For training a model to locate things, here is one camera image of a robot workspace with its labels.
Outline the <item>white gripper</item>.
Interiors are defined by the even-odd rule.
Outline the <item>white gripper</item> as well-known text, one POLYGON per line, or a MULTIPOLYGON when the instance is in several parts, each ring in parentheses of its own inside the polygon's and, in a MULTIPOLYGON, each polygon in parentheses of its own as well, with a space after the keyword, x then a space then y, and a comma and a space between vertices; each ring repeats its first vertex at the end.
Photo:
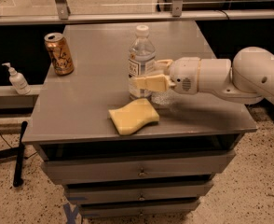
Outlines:
POLYGON ((136 88, 142 90, 164 92, 173 89, 180 94, 196 94, 199 91, 199 63, 198 57, 157 60, 154 68, 163 74, 134 77, 132 81, 136 88))

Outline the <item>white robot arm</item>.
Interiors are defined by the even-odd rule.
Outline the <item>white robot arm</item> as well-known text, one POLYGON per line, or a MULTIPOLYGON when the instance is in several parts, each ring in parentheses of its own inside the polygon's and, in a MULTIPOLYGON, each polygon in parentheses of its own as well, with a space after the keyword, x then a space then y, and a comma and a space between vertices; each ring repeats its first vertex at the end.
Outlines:
POLYGON ((180 94, 210 93, 220 99, 253 105, 267 99, 274 105, 274 55, 265 49, 241 49, 234 59, 183 57, 159 60, 148 74, 132 77, 137 89, 180 94))

